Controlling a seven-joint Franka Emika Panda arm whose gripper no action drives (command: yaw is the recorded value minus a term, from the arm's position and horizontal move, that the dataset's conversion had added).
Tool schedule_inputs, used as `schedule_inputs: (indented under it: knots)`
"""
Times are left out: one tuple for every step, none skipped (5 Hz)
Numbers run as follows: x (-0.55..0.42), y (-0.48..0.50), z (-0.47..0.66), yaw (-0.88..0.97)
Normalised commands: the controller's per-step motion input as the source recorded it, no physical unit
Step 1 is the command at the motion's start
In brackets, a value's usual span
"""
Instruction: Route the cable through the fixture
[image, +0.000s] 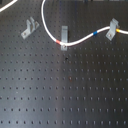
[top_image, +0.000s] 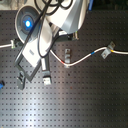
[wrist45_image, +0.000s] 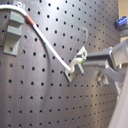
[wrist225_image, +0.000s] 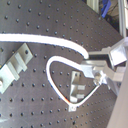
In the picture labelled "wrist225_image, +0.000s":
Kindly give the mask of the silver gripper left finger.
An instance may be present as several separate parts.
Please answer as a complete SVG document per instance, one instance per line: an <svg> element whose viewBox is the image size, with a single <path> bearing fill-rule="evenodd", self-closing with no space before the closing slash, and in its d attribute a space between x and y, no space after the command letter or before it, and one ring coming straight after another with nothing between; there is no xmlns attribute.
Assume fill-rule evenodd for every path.
<svg viewBox="0 0 128 128"><path fill-rule="evenodd" d="M123 81L125 67L118 67L115 71L104 65L87 65L81 66L83 74L87 78L92 78L95 85L105 84L116 95L119 94L118 84Z"/></svg>

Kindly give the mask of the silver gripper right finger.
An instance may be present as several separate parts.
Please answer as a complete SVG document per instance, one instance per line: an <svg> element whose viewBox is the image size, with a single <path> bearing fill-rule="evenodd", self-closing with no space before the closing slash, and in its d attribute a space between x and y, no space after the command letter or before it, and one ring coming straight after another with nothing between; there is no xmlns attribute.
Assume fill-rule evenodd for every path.
<svg viewBox="0 0 128 128"><path fill-rule="evenodd" d="M126 48L128 48L128 37L121 39L113 46L103 48L101 51L93 51L89 53L90 59L99 59L103 56L107 56L114 67L128 59L126 54Z"/></svg>

